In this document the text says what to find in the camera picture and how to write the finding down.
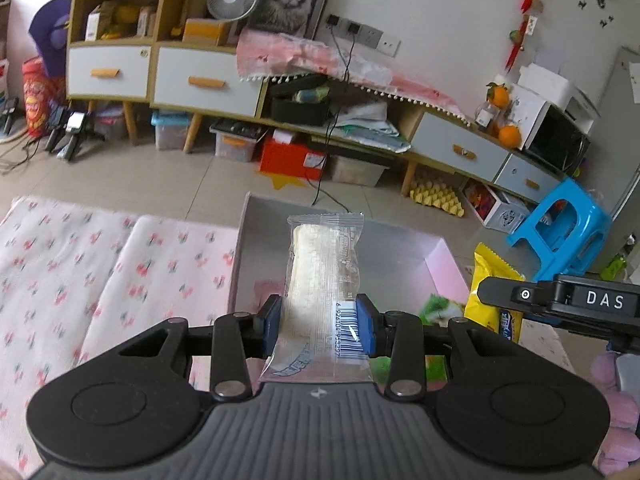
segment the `drawer handle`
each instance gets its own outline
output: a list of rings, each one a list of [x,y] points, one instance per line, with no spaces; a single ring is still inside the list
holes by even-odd
[[[469,150],[465,150],[462,146],[457,144],[453,145],[453,151],[459,155],[467,158],[468,160],[476,160],[478,158],[474,152],[470,152]]]
[[[540,190],[540,184],[538,184],[537,182],[533,182],[533,180],[526,179],[524,183],[527,184],[527,187],[530,187],[531,189],[535,189],[536,191]]]
[[[119,68],[94,68],[91,70],[91,77],[100,77],[102,79],[113,79],[120,74]]]
[[[200,88],[213,88],[219,90],[226,85],[226,82],[222,81],[222,79],[211,79],[209,77],[196,77],[192,75],[189,76],[189,84]]]

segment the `egg carton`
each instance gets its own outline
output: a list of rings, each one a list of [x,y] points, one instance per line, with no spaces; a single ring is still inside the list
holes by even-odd
[[[409,197],[415,203],[442,209],[445,213],[459,218],[465,215],[465,209],[456,192],[443,182],[415,180],[412,182]]]

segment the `stool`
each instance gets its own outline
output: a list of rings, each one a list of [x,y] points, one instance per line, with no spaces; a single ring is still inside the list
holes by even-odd
[[[540,222],[558,200],[567,204],[551,225]],[[611,218],[580,186],[568,178],[556,187],[531,215],[507,236],[513,247],[526,240],[540,258],[534,282],[552,280],[556,274],[582,276],[602,249]]]

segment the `tile floor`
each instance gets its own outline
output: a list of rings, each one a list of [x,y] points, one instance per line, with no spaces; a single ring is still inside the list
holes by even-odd
[[[12,155],[20,160],[22,153]],[[441,235],[465,277],[473,266],[474,248],[484,242],[513,267],[532,276],[538,261],[525,246],[510,248],[502,233],[487,230],[471,215],[454,218],[402,197],[398,182],[375,188],[322,184],[352,211],[379,221]],[[121,142],[102,145],[85,159],[66,164],[44,152],[14,172],[0,176],[0,216],[15,196],[34,194],[103,208],[153,214],[195,222],[237,226],[248,192],[310,205],[315,189],[286,185],[275,190],[271,180],[257,173],[257,165],[230,162],[208,151],[184,155],[158,152],[148,142],[135,148]],[[318,208],[340,210],[324,195]],[[586,376],[591,359],[604,343],[562,334],[577,372]]]

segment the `drawer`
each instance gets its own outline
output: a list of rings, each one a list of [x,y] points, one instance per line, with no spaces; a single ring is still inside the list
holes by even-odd
[[[77,46],[69,50],[69,96],[146,99],[150,46]]]
[[[535,203],[539,203],[560,184],[559,179],[516,155],[509,156],[509,160],[494,182]]]
[[[163,47],[153,103],[254,117],[260,87],[238,79],[234,54]]]
[[[490,140],[428,112],[411,145],[414,152],[490,182],[509,155]]]

